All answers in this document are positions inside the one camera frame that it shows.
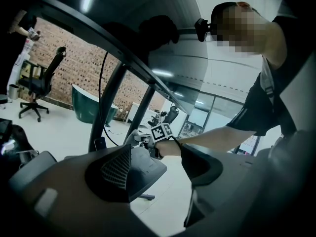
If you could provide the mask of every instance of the red brick wall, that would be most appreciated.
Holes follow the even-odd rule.
[[[30,61],[48,66],[58,47],[65,46],[67,48],[67,56],[53,77],[52,91],[49,97],[72,105],[73,83],[98,96],[98,81],[105,50],[91,45],[41,18],[38,18],[35,29],[41,31],[42,37],[30,51]],[[109,54],[103,71],[102,91],[117,63],[118,59]],[[114,99],[114,104],[123,109],[123,112],[118,114],[119,118],[125,115],[126,110],[130,110],[132,102],[141,102],[147,87],[134,74],[126,73]],[[163,103],[164,98],[155,93],[150,103],[150,109],[160,110]]]

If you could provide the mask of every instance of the person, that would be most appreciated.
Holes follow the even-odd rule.
[[[0,77],[0,104],[7,103],[9,100],[6,87],[14,63],[23,50],[26,38],[35,40],[38,40],[39,38],[39,34],[34,31],[36,22],[36,16],[27,12],[18,23],[15,31],[5,35],[4,43],[8,44],[9,48],[5,49],[5,59],[2,63],[3,69],[1,70]]]
[[[196,144],[217,152],[227,152],[252,135],[281,126],[284,137],[296,131],[280,94],[299,72],[312,51],[306,28],[281,3],[270,22],[246,2],[225,2],[211,14],[210,32],[214,40],[227,43],[235,52],[262,55],[263,66],[249,90],[241,111],[227,125],[196,137],[181,139],[181,144]],[[181,155],[174,141],[156,143],[160,156]]]

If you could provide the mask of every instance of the black office chair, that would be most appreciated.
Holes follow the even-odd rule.
[[[21,86],[27,87],[29,89],[29,95],[33,95],[33,101],[31,103],[20,103],[20,107],[22,108],[23,105],[26,106],[22,111],[19,112],[19,119],[21,118],[21,114],[33,109],[36,114],[38,115],[38,122],[40,122],[40,113],[38,109],[46,110],[46,113],[49,114],[49,110],[47,107],[39,105],[36,100],[39,97],[46,96],[51,91],[51,79],[54,75],[54,71],[57,69],[58,65],[61,61],[66,57],[66,48],[60,47],[57,49],[56,56],[54,57],[53,61],[50,63],[49,67],[47,68],[46,72],[43,76],[40,76],[39,79],[33,78],[33,70],[34,67],[31,66],[30,70],[30,77],[25,79],[19,79],[19,84]]]

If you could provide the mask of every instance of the white floor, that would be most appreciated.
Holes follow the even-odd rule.
[[[41,122],[37,122],[34,111],[27,111],[18,118],[22,99],[6,104],[5,110],[0,110],[0,117],[10,119],[21,126],[30,144],[39,152],[49,151],[58,161],[66,156],[87,153],[91,124],[86,124],[76,118],[75,112],[39,100],[40,105],[49,108],[50,113],[40,110]],[[118,121],[110,122],[110,131],[124,133],[128,124]],[[124,141],[125,134],[108,133],[119,145]],[[114,146],[106,138],[108,147]],[[191,197],[191,183],[181,166],[180,157],[165,157],[162,162],[167,166],[167,172],[145,193],[155,195],[152,201],[137,198],[131,205],[132,211],[157,235],[170,236],[183,231],[183,222],[187,216]]]

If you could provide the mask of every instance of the green bathtub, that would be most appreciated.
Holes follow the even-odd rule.
[[[73,84],[72,99],[77,119],[82,122],[92,124],[95,116],[98,114],[99,98]],[[106,126],[109,126],[110,121],[113,119],[117,111],[118,107],[112,104],[105,121]]]

